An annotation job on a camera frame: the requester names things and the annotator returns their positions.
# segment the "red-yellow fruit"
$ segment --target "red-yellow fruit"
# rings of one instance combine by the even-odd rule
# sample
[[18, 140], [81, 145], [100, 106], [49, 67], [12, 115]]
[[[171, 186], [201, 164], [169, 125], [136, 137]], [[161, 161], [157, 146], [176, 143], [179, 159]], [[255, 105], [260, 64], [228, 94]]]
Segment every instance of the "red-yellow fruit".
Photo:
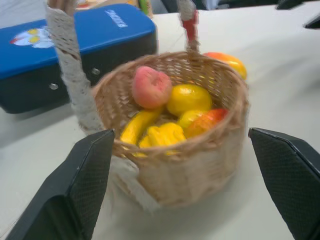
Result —
[[198, 117], [190, 126], [184, 131], [187, 138], [192, 138], [206, 131], [212, 129], [228, 114], [227, 109], [217, 108]]
[[246, 67], [238, 58], [225, 53], [221, 53], [221, 52], [207, 52], [203, 55], [225, 62], [234, 70], [236, 70], [243, 80], [246, 80], [247, 78]]
[[190, 124], [192, 124], [197, 118], [205, 114], [206, 111], [201, 110], [190, 110], [183, 113], [178, 119], [177, 124], [182, 127], [182, 129], [187, 129]]

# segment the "wicker basket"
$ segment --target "wicker basket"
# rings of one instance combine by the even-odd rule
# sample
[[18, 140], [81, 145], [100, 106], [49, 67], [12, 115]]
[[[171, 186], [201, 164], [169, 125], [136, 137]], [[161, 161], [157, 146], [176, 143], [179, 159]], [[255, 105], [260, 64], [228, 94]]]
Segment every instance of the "wicker basket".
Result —
[[[178, 1], [186, 12], [180, 14], [183, 22], [188, 11], [195, 9], [190, 0]], [[237, 169], [247, 126], [248, 93], [241, 77], [228, 65], [199, 54], [196, 35], [190, 34], [187, 27], [186, 52], [149, 55], [123, 64], [104, 76], [91, 91], [93, 94], [88, 94], [89, 84], [82, 72], [74, 31], [75, 5], [72, 0], [62, 0], [59, 5], [57, 0], [49, 0], [48, 5], [48, 25], [80, 126], [87, 133], [115, 129], [110, 171], [117, 184], [150, 211], [187, 206], [223, 188]], [[180, 144], [140, 149], [121, 142], [125, 125], [141, 109], [131, 94], [139, 66], [166, 73], [173, 85], [188, 83], [207, 89], [215, 107], [227, 108], [228, 115], [213, 129]], [[158, 123], [172, 118], [165, 113]], [[167, 155], [170, 150], [176, 154]], [[144, 153], [145, 157], [137, 157], [136, 153]]]

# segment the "red handle wrap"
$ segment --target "red handle wrap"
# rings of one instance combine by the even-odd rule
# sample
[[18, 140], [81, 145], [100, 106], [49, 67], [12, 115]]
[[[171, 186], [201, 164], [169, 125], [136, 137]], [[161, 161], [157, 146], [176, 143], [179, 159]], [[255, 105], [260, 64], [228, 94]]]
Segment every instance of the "red handle wrap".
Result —
[[195, 10], [193, 18], [188, 21], [182, 21], [182, 26], [186, 30], [188, 42], [192, 42], [197, 38], [198, 11]]

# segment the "cartoon logo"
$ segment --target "cartoon logo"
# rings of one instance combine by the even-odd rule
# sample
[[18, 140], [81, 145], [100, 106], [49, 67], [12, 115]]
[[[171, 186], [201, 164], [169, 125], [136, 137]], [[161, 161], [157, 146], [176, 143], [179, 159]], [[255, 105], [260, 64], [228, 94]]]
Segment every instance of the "cartoon logo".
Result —
[[47, 49], [54, 46], [47, 26], [24, 31], [16, 35], [14, 39], [10, 41], [10, 43], [17, 46], [31, 45], [33, 48], [37, 49]]

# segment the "yellow pepper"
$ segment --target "yellow pepper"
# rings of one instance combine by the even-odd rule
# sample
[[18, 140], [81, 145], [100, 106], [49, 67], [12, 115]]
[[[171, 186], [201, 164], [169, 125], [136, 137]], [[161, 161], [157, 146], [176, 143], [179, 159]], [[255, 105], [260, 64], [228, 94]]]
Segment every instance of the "yellow pepper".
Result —
[[149, 127], [147, 136], [153, 147], [174, 145], [186, 140], [182, 127], [173, 122], [165, 123], [160, 127]]
[[139, 142], [139, 148], [149, 148], [151, 147], [149, 136], [146, 135], [142, 140]]

